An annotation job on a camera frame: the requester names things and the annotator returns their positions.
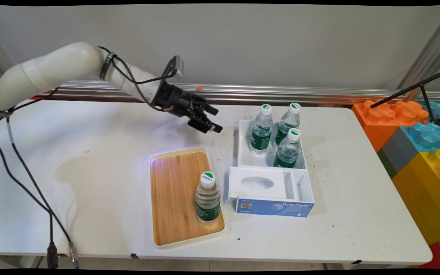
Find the white acrylic box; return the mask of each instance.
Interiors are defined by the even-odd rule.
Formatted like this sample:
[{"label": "white acrylic box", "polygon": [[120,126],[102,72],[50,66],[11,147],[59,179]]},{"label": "white acrylic box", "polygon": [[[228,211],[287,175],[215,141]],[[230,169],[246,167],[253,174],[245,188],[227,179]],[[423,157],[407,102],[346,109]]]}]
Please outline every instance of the white acrylic box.
[{"label": "white acrylic box", "polygon": [[272,167],[278,123],[273,125],[271,140],[263,155],[250,152],[253,124],[253,120],[239,121],[238,167],[230,167],[228,197],[237,199],[236,212],[307,217],[315,202],[303,145],[294,168]]}]

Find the wooden tray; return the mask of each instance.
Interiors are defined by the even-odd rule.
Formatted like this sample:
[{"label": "wooden tray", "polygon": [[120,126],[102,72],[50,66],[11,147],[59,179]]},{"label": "wooden tray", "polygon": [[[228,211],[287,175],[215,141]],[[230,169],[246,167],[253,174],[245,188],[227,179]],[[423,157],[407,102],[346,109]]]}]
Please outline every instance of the wooden tray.
[{"label": "wooden tray", "polygon": [[154,243],[157,247],[215,237],[224,230],[222,210],[211,225],[203,225],[196,216],[194,197],[199,177],[203,172],[211,171],[204,148],[153,155],[149,163]]}]

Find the water bottle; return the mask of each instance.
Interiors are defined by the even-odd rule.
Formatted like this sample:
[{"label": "water bottle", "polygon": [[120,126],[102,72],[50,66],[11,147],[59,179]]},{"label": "water bottle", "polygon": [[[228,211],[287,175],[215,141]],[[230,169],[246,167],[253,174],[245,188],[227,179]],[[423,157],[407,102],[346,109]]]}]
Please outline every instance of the water bottle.
[{"label": "water bottle", "polygon": [[300,130],[291,128],[288,130],[287,136],[280,142],[273,167],[295,167],[296,159],[301,151]]},{"label": "water bottle", "polygon": [[300,104],[291,103],[290,107],[288,107],[288,112],[286,112],[283,117],[281,117],[281,121],[278,126],[278,132],[276,133],[276,139],[274,139],[275,146],[277,149],[280,142],[286,137],[288,134],[288,130],[291,128],[298,128],[300,126]]},{"label": "water bottle", "polygon": [[260,107],[259,115],[257,115],[254,121],[250,143],[250,150],[254,155],[262,155],[267,151],[271,130],[273,129],[272,111],[271,105],[263,104]]},{"label": "water bottle", "polygon": [[201,223],[212,224],[220,214],[220,190],[215,176],[207,171],[201,174],[196,190],[196,216]]}]

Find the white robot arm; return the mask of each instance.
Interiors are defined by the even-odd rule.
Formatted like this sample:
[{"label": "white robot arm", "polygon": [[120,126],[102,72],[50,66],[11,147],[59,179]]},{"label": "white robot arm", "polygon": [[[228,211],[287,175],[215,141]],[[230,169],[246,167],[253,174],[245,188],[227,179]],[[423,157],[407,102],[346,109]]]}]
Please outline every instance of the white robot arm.
[{"label": "white robot arm", "polygon": [[[127,80],[118,69],[126,73],[129,78],[131,78],[129,73],[132,73],[136,82],[156,77],[130,64],[127,64],[130,72],[121,62],[110,64],[111,56],[104,49],[86,42],[76,42],[45,56],[13,66],[0,78],[0,112],[5,112],[21,101],[68,81],[88,75],[101,75],[101,78],[117,89],[148,102],[151,106],[160,107],[179,117],[187,115],[190,117],[188,125],[201,132],[220,133],[222,127],[211,122],[204,113],[213,115],[218,113],[218,110],[210,106],[206,99],[170,85],[164,80],[136,85]],[[172,71],[175,76],[182,76],[182,61],[178,56],[171,59],[162,76],[167,76]]]}]

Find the white bottle cap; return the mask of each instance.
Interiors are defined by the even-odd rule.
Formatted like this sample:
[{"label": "white bottle cap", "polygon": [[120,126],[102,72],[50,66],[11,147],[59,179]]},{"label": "white bottle cap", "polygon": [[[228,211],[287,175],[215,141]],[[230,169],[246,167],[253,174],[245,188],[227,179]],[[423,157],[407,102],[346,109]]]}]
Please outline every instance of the white bottle cap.
[{"label": "white bottle cap", "polygon": [[269,104],[263,104],[260,107],[260,113],[263,115],[270,115],[273,112],[273,108]]},{"label": "white bottle cap", "polygon": [[300,139],[300,130],[296,128],[291,128],[288,130],[288,138],[290,141],[298,141]]},{"label": "white bottle cap", "polygon": [[302,106],[300,106],[300,104],[298,104],[298,103],[291,103],[290,104],[290,107],[288,108],[288,111],[290,112],[290,113],[293,113],[294,115],[295,114],[297,114],[297,113],[300,113],[300,108],[301,108]]},{"label": "white bottle cap", "polygon": [[215,184],[215,175],[210,171],[203,172],[199,178],[199,182],[204,188],[210,188]]}]

